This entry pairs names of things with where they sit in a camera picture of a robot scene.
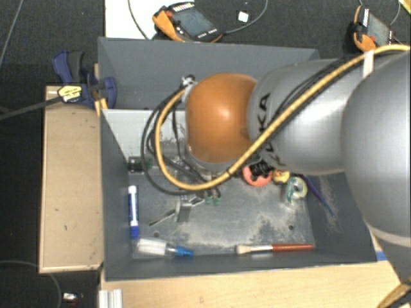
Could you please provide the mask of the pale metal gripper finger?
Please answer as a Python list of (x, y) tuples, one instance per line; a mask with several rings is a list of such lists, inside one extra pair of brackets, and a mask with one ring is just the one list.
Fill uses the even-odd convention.
[(190, 202), (180, 202), (176, 209), (176, 222), (186, 223), (189, 221), (189, 216), (191, 213), (193, 205)]
[(155, 217), (155, 218), (149, 220), (148, 226), (152, 227), (154, 225), (157, 225), (157, 224), (167, 220), (168, 218), (174, 216), (175, 213), (176, 213), (176, 209), (169, 210), (168, 212), (164, 213), (163, 215)]

